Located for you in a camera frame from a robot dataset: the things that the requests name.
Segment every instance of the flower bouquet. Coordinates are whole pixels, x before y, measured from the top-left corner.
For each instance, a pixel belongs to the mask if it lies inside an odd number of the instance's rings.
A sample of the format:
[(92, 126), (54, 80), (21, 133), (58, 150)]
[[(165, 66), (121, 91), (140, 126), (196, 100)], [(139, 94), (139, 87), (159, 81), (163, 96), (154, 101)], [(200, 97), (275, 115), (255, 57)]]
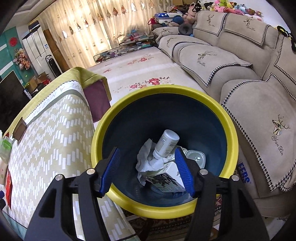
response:
[(25, 55), (24, 49), (15, 50), (15, 59), (13, 60), (17, 65), (20, 66), (20, 69), (26, 68), (28, 70), (31, 66), (30, 61), (27, 59)]

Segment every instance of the crumpled tissue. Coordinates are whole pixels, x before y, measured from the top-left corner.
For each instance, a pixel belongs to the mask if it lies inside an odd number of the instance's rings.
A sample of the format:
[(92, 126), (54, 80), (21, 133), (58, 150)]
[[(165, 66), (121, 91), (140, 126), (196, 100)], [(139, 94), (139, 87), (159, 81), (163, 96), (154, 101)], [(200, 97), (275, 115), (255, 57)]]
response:
[[(164, 164), (172, 161), (175, 159), (175, 149), (179, 146), (175, 146), (172, 152), (164, 158), (156, 159), (153, 156), (153, 151), (156, 146), (151, 139), (148, 139), (144, 145), (139, 150), (137, 155), (138, 163), (136, 165), (136, 169), (138, 171), (138, 180), (139, 182), (145, 186), (146, 183), (146, 175), (149, 171), (158, 171), (164, 168)], [(181, 147), (183, 152), (185, 153), (187, 149)]]

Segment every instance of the curtain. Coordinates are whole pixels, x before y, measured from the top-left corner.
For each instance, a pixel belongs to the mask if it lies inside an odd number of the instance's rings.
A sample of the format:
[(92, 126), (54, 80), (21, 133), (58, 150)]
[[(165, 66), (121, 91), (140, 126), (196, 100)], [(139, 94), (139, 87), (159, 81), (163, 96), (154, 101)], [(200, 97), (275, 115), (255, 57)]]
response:
[(89, 68), (93, 56), (117, 47), (132, 30), (148, 34), (149, 19), (169, 0), (57, 0), (39, 16), (69, 67)]

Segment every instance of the ceiling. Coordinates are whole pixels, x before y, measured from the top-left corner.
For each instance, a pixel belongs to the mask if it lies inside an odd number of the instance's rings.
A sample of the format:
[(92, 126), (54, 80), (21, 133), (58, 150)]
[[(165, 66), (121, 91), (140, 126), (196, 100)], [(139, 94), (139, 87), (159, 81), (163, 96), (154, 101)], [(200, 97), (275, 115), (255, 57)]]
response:
[(31, 22), (44, 8), (55, 0), (28, 0), (12, 17), (5, 30)]

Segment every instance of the red circular decoration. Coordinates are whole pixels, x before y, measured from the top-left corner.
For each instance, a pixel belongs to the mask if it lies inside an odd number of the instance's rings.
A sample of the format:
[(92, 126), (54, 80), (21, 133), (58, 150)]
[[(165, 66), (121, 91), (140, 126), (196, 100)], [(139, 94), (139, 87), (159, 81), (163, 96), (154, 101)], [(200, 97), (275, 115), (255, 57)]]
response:
[(11, 47), (14, 47), (17, 45), (17, 38), (16, 37), (12, 37), (10, 40), (9, 40), (9, 45)]

